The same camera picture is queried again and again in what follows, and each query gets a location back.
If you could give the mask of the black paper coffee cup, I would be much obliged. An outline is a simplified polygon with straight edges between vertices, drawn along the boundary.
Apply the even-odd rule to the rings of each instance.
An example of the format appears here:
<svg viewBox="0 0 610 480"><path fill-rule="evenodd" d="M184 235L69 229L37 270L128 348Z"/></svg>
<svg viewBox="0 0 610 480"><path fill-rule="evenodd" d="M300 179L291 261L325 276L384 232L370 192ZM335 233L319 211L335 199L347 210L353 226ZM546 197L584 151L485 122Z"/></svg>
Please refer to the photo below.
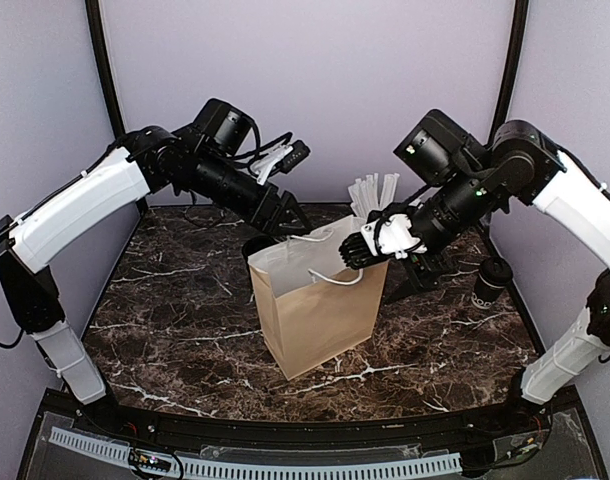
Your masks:
<svg viewBox="0 0 610 480"><path fill-rule="evenodd" d="M471 303L478 309L489 310L504 290L504 285L490 284L478 278L472 290Z"/></svg>

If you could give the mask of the black plastic cup lid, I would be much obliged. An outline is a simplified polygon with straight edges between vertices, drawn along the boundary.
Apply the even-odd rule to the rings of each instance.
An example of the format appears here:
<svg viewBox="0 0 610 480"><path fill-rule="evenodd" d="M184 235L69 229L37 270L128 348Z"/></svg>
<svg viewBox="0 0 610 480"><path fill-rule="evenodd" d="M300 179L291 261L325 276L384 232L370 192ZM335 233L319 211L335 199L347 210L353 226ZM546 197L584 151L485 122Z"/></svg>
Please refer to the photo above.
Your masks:
<svg viewBox="0 0 610 480"><path fill-rule="evenodd" d="M479 277L490 288L502 289L512 281L513 270L505 259L492 256L480 263Z"/></svg>

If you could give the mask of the brown paper bag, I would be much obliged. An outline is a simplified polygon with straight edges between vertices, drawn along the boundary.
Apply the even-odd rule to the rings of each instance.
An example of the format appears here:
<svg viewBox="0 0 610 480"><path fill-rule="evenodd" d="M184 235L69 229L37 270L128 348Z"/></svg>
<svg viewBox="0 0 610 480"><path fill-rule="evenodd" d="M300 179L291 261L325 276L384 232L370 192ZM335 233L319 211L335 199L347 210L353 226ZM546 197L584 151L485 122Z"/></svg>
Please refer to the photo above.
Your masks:
<svg viewBox="0 0 610 480"><path fill-rule="evenodd" d="M372 336L388 265L352 270L339 253L363 225L349 215L248 257L264 341L288 380Z"/></svg>

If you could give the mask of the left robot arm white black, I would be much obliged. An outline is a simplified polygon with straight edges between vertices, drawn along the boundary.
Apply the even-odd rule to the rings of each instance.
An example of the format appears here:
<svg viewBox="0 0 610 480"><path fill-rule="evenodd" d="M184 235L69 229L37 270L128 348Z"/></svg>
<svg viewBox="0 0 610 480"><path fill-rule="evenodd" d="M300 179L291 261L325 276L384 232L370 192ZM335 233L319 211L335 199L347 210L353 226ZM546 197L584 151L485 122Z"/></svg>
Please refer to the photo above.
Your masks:
<svg viewBox="0 0 610 480"><path fill-rule="evenodd" d="M308 233L312 225L297 199L272 179L309 154L290 132L263 142L250 115L212 98L176 130L152 125L120 136L38 204L0 219L0 286L12 318L102 434L119 435L126 415L108 399L107 381L67 318L53 260L115 213L167 187L204 197L271 237Z"/></svg>

